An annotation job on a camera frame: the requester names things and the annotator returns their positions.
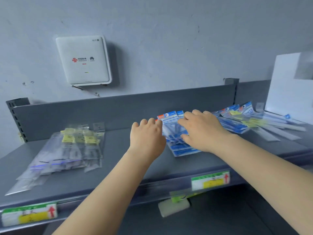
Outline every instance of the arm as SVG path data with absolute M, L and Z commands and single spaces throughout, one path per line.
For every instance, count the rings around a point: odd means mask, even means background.
M 208 111 L 186 112 L 179 124 L 191 146 L 223 159 L 301 235 L 313 231 L 313 174 L 225 130 Z
M 165 144 L 162 121 L 143 119 L 140 126 L 135 122 L 127 152 L 53 234 L 115 234 L 139 183 Z

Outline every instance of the white router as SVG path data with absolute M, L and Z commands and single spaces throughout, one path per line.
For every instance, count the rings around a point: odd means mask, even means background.
M 88 86 L 112 82 L 104 36 L 57 37 L 56 42 L 68 83 Z

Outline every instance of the finger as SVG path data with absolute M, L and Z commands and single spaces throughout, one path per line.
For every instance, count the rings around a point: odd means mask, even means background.
M 187 125 L 187 123 L 188 123 L 188 120 L 186 120 L 186 119 L 179 119 L 177 122 L 178 122 L 181 126 L 183 126 L 183 127 L 186 128 L 186 125 Z
M 186 111 L 185 114 L 184 114 L 184 118 L 186 119 L 191 119 L 192 117 L 194 117 L 194 114 L 192 114 L 191 112 L 189 111 Z
M 133 128 L 137 128 L 139 125 L 138 125 L 138 123 L 137 122 L 134 122 L 133 123 L 133 125 L 131 126 L 131 128 L 133 129 Z
M 194 115 L 200 115 L 202 114 L 200 110 L 193 110 L 193 114 Z
M 140 121 L 140 125 L 146 125 L 148 123 L 148 121 L 146 119 L 143 119 Z
M 156 123 L 156 120 L 154 118 L 150 118 L 148 120 L 148 124 L 155 124 Z
M 163 125 L 163 122 L 162 122 L 162 120 L 157 120 L 156 121 L 156 125 L 161 129 L 161 131 L 162 131 L 162 125 Z
M 190 136 L 187 134 L 182 134 L 180 137 L 187 143 L 190 144 Z

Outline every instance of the red arrow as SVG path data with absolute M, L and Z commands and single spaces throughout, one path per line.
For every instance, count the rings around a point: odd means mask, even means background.
M 50 207 L 48 210 L 48 212 L 50 212 L 50 215 L 52 218 L 54 218 L 54 214 L 53 214 L 54 211 L 55 211 L 55 209 L 53 207 Z
M 227 178 L 229 178 L 229 176 L 225 174 L 224 178 L 225 178 L 225 183 L 227 183 Z

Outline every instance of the right hand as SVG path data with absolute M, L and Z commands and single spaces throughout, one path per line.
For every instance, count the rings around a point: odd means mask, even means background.
M 221 126 L 215 115 L 208 111 L 201 113 L 199 110 L 185 112 L 184 119 L 179 119 L 178 123 L 185 127 L 189 135 L 182 134 L 182 139 L 190 146 L 204 151 L 214 153 L 217 147 L 221 147 L 221 142 L 230 135 Z

